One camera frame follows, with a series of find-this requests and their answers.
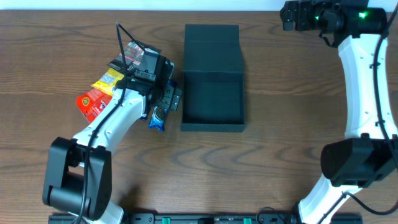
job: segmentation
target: white background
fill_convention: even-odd
[[[284,0],[0,0],[0,9],[279,11],[284,3]],[[369,7],[383,7],[389,12],[396,4],[396,0],[369,0]]]

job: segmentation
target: open box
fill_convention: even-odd
[[[241,132],[244,63],[237,25],[185,26],[182,131]]]

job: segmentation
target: green led indicator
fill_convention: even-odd
[[[366,12],[360,12],[360,13],[359,13],[359,17],[362,18],[362,19],[365,19],[365,17],[366,17],[367,15],[368,15],[368,14],[367,14]]]

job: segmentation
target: cable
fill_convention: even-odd
[[[118,40],[119,40],[119,46],[120,46],[120,51],[122,54],[122,60],[123,60],[123,71],[124,71],[124,79],[125,79],[125,85],[123,87],[122,90],[122,94],[120,96],[120,99],[118,100],[118,103],[112,108],[112,110],[99,122],[99,124],[97,125],[97,127],[94,129],[94,131],[91,133],[91,137],[90,140],[88,141],[87,147],[86,147],[86,152],[85,152],[85,168],[84,168],[84,181],[83,181],[83,195],[81,198],[81,207],[80,207],[80,213],[79,216],[77,216],[77,218],[74,219],[74,221],[72,222],[72,224],[76,223],[76,224],[80,224],[80,222],[82,221],[83,218],[83,213],[84,213],[84,209],[85,209],[85,204],[86,204],[86,198],[87,198],[87,185],[88,185],[88,167],[89,167],[89,163],[90,160],[88,159],[90,156],[90,149],[93,145],[94,139],[97,137],[98,132],[100,131],[102,125],[104,125],[104,123],[106,122],[106,120],[108,120],[108,118],[117,110],[117,108],[119,108],[119,106],[122,104],[123,99],[124,99],[124,95],[126,94],[126,88],[127,88],[127,63],[126,63],[126,58],[124,56],[124,49],[123,49],[123,43],[122,43],[122,38],[120,36],[120,30],[119,27],[122,28],[122,30],[128,34],[128,36],[133,40],[134,38],[131,37],[131,35],[117,22],[116,23],[116,32],[118,33]]]
[[[275,210],[274,208],[268,207],[268,206],[265,206],[265,207],[263,207],[262,209],[260,209],[260,210],[257,212],[257,214],[256,214],[256,221],[259,222],[260,224],[263,224],[263,222],[259,219],[259,216],[260,216],[261,212],[264,211],[265,209],[269,209],[269,210],[272,210],[273,212],[276,212],[276,210]],[[282,222],[285,223],[285,219],[282,218],[281,215],[279,215],[278,213],[277,213],[277,215],[278,215],[278,217],[282,220]]]
[[[384,139],[385,139],[385,141],[386,141],[386,143],[388,145],[388,148],[389,148],[389,151],[391,153],[392,159],[394,160],[394,163],[395,163],[397,171],[398,171],[398,156],[397,156],[396,152],[394,151],[394,146],[391,144],[391,141],[390,141],[389,136],[388,136],[387,131],[386,131],[386,127],[384,126],[384,120],[383,120],[383,117],[382,117],[381,104],[380,104],[379,84],[378,84],[378,79],[377,79],[377,67],[379,65],[379,62],[377,60],[379,58],[381,44],[382,44],[383,40],[388,36],[388,30],[389,30],[389,28],[390,28],[390,26],[392,24],[392,21],[396,17],[397,12],[398,12],[398,3],[396,5],[396,8],[394,9],[394,12],[392,13],[390,19],[387,22],[387,25],[386,25],[386,28],[384,29],[384,32],[382,33],[382,35],[380,36],[379,41],[377,42],[376,51],[374,53],[374,58],[373,58],[372,68],[373,68],[374,97],[375,97],[375,100],[376,100],[376,109],[377,109],[377,118],[378,118],[377,124],[380,125],[381,133],[384,136]],[[358,199],[357,197],[355,197],[353,194],[351,194],[349,192],[343,192],[343,195],[344,196],[345,195],[350,196],[361,207],[363,207],[365,210],[367,210],[368,212],[370,212],[372,214],[375,214],[375,215],[389,215],[389,214],[393,213],[394,211],[396,211],[398,209],[398,200],[395,203],[395,205],[392,208],[390,208],[388,211],[379,212],[379,211],[375,211],[375,210],[369,208],[362,201],[360,201],[360,199]]]

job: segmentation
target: red snack package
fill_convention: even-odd
[[[112,100],[112,96],[103,93],[96,88],[79,96],[76,105],[86,119],[91,123],[104,110],[105,106]]]

